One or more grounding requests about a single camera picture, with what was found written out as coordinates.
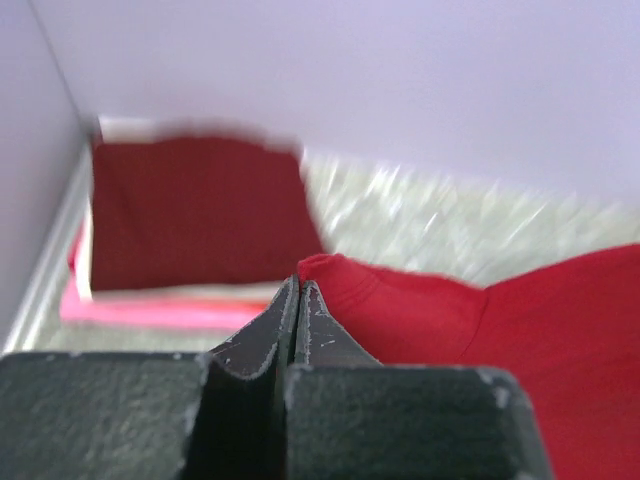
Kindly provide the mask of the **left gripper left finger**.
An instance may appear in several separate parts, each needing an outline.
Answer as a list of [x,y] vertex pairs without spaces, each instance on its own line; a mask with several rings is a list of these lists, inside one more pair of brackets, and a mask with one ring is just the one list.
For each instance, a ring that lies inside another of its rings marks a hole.
[[298,301],[290,277],[255,319],[203,353],[4,356],[2,477],[280,478]]

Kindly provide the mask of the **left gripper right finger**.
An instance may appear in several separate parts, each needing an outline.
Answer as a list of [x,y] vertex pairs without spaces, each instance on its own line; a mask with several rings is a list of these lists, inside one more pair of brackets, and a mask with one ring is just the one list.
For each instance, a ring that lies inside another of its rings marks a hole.
[[290,479],[550,479],[532,403],[491,367],[385,366],[304,285],[285,381]]

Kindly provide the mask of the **folded orange-red t-shirt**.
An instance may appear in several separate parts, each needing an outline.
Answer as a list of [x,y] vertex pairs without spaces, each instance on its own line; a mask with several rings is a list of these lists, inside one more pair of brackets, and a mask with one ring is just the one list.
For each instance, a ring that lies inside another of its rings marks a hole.
[[216,312],[228,312],[229,314],[257,314],[265,310],[268,306],[267,302],[252,300],[199,300],[197,302],[200,308]]

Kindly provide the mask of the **folded pink t-shirt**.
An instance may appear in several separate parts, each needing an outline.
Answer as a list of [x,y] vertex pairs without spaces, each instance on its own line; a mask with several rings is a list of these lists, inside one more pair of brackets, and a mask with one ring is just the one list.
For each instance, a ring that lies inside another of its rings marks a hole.
[[108,325],[148,328],[237,330],[250,322],[257,314],[248,315],[216,312],[199,307],[199,300],[186,297],[151,297],[134,300],[89,300],[80,299],[70,270],[70,279],[63,290],[60,305],[60,320],[65,323],[91,322]]

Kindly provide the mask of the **folded dark red t-shirt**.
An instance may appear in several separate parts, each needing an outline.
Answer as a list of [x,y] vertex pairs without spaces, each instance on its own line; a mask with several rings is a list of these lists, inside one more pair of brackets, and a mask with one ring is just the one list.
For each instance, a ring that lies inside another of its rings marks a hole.
[[177,137],[92,160],[96,292],[280,281],[324,249],[294,150]]

